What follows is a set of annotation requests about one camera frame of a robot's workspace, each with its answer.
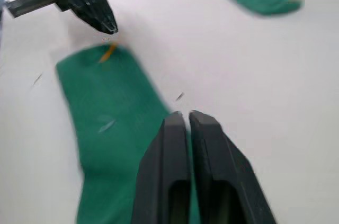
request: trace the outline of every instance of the white surface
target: white surface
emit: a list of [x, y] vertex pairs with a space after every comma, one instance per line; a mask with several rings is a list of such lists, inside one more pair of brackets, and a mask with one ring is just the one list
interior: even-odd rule
[[[278, 223], [337, 223], [337, 0], [279, 18], [231, 0], [109, 1], [171, 108], [214, 115], [249, 157]], [[54, 6], [6, 12], [3, 33], [0, 223], [74, 223], [82, 178], [54, 67], [105, 36]]]

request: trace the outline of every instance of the orange thread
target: orange thread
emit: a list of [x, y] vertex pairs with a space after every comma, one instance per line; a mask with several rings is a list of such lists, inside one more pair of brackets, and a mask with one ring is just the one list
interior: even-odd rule
[[118, 44], [113, 43], [111, 44], [110, 48], [108, 49], [108, 51], [101, 57], [99, 62], [105, 62], [109, 59], [109, 57], [111, 56], [111, 54], [113, 54], [113, 51], [117, 48]]

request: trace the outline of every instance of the white table surface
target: white table surface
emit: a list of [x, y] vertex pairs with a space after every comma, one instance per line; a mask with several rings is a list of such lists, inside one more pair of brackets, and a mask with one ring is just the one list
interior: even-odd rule
[[[231, 0], [109, 1], [121, 42], [161, 97], [220, 121], [278, 223], [338, 222], [338, 0], [306, 0], [278, 18]], [[74, 223], [82, 177], [55, 64], [104, 37], [53, 5], [15, 20], [4, 13], [1, 224]]]

